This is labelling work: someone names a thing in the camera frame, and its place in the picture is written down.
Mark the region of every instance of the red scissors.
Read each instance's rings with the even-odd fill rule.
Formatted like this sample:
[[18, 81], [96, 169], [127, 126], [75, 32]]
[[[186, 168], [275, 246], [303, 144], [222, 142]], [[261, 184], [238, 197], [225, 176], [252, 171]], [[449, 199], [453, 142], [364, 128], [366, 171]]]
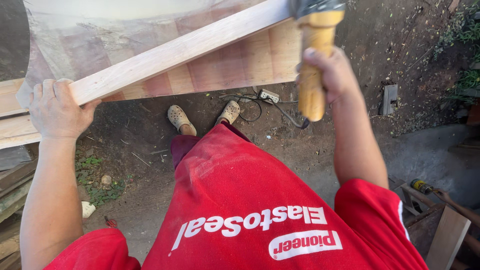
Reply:
[[117, 222], [115, 220], [108, 220], [107, 216], [105, 216], [105, 225], [109, 228], [117, 228]]

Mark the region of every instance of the can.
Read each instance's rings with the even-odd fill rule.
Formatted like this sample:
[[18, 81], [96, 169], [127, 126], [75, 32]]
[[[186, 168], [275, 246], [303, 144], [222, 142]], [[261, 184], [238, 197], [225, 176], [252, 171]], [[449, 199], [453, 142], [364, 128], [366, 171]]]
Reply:
[[428, 195], [428, 194], [432, 193], [432, 191], [433, 191], [433, 186], [425, 183], [424, 181], [422, 181], [418, 178], [413, 179], [412, 182], [410, 183], [410, 186], [413, 189], [418, 190], [425, 195]]

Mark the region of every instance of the pioneer logo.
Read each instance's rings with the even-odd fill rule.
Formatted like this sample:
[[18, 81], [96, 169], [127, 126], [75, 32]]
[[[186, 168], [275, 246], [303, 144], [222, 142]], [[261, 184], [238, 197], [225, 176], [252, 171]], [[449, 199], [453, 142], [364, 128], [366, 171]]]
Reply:
[[334, 249], [342, 249], [338, 234], [335, 231], [319, 230], [282, 235], [268, 245], [270, 256], [276, 260]]

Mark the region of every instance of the maroon pants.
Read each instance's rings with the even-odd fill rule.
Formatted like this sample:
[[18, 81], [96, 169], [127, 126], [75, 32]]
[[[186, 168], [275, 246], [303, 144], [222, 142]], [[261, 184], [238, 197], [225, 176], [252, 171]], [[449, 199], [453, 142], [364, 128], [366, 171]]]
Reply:
[[[226, 121], [221, 123], [227, 127], [231, 132], [235, 133], [240, 138], [251, 143], [251, 141], [238, 129], [233, 127], [231, 124]], [[176, 169], [183, 157], [200, 141], [200, 137], [193, 135], [178, 135], [172, 139], [170, 143], [170, 152], [172, 153], [173, 159], [173, 168]]]

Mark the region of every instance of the electrical outlet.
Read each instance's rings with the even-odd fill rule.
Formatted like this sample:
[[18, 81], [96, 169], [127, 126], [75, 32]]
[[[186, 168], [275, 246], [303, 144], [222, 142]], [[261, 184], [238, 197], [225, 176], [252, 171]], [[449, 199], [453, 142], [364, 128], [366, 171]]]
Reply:
[[[259, 96], [260, 98], [270, 98], [275, 103], [277, 103], [280, 100], [279, 95], [275, 94], [274, 92], [267, 91], [265, 89], [262, 89]], [[273, 104], [269, 99], [266, 99], [265, 101], [270, 104]]]

